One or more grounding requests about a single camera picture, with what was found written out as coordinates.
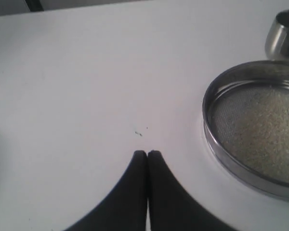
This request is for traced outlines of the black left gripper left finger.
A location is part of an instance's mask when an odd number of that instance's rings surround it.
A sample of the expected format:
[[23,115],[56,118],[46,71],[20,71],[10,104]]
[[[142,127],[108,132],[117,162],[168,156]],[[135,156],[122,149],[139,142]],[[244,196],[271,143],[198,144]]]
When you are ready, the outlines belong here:
[[111,192],[67,230],[145,231],[147,176],[147,155],[137,150]]

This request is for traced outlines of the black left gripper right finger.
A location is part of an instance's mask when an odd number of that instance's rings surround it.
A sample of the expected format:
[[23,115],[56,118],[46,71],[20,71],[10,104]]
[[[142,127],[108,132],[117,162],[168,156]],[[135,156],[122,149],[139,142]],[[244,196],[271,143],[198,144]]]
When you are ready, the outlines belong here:
[[148,162],[148,203],[152,231],[233,231],[203,208],[181,186],[160,151]]

